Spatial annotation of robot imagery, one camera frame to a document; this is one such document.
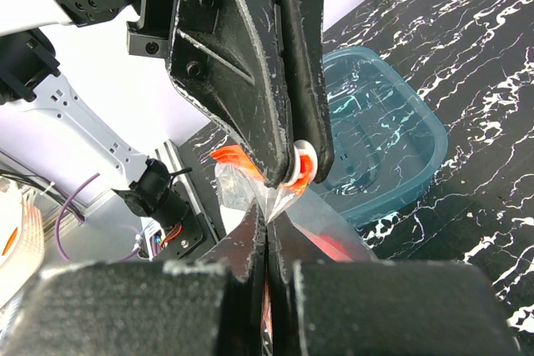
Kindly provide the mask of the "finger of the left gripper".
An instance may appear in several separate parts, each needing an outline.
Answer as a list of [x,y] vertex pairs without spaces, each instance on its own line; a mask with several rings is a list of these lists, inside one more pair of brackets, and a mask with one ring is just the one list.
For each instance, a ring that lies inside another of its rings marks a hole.
[[335,159],[322,63],[324,0],[275,0],[275,4],[280,8],[293,139],[313,146],[318,158],[314,182],[321,183]]

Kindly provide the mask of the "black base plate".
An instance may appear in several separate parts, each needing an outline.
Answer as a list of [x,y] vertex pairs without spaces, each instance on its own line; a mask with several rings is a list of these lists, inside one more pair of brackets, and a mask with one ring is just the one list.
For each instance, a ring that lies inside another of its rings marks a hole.
[[210,123],[185,143],[177,146],[168,140],[149,154],[163,162],[171,173],[191,169],[175,178],[172,187],[172,191],[187,205],[186,211],[179,212],[181,233],[154,257],[156,261],[194,261],[225,236],[214,177],[215,161],[210,154],[216,148],[231,143],[222,130]]

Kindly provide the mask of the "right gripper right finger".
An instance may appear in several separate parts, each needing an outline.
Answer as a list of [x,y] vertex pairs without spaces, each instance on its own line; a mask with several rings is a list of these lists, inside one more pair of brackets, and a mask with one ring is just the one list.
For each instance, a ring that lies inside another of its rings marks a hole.
[[277,355],[518,355],[484,273],[416,260],[336,262],[286,215],[268,225]]

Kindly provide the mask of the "blue plastic container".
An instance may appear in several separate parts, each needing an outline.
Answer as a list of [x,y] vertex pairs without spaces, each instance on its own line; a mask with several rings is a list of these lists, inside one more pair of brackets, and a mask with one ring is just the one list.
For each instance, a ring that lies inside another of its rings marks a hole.
[[368,48],[323,57],[335,161],[311,185],[359,228],[420,198],[446,156],[446,130],[416,91]]

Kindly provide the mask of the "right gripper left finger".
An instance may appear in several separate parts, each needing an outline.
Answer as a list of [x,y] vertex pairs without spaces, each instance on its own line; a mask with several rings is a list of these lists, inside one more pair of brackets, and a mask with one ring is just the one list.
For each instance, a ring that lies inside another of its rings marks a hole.
[[76,263],[23,290],[4,355],[259,355],[265,225],[256,203],[194,262]]

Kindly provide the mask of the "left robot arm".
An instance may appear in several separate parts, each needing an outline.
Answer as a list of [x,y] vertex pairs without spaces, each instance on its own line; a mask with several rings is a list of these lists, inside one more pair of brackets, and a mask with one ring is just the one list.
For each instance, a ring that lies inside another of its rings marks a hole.
[[[128,52],[162,58],[177,92],[233,144],[214,159],[266,188],[275,218],[334,161],[322,65],[324,0],[54,0],[79,27],[132,7]],[[133,150],[75,93],[39,28],[1,38],[1,102],[83,140],[109,163],[111,189],[139,217],[172,233],[188,204],[174,175]]]

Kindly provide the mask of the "clear zip top bag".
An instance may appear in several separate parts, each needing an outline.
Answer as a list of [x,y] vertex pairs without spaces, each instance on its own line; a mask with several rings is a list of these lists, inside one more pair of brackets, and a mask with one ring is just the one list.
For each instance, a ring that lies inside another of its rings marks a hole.
[[223,146],[211,153],[226,231],[230,233],[237,228],[249,205],[256,202],[268,225],[286,214],[307,239],[326,234],[347,249],[353,262],[376,261],[377,257],[351,225],[309,189],[318,169],[318,156],[311,143],[296,141],[294,153],[295,165],[290,180],[277,188],[265,186],[263,176],[239,145]]

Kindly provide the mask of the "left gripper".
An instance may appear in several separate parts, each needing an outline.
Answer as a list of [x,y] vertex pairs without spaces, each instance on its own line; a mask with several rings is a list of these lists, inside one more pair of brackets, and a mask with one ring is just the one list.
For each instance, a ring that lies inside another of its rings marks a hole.
[[165,58],[169,50],[176,90],[244,149],[266,185],[287,179],[291,111],[275,0],[54,1],[79,28],[132,7],[139,19],[127,23],[128,53]]

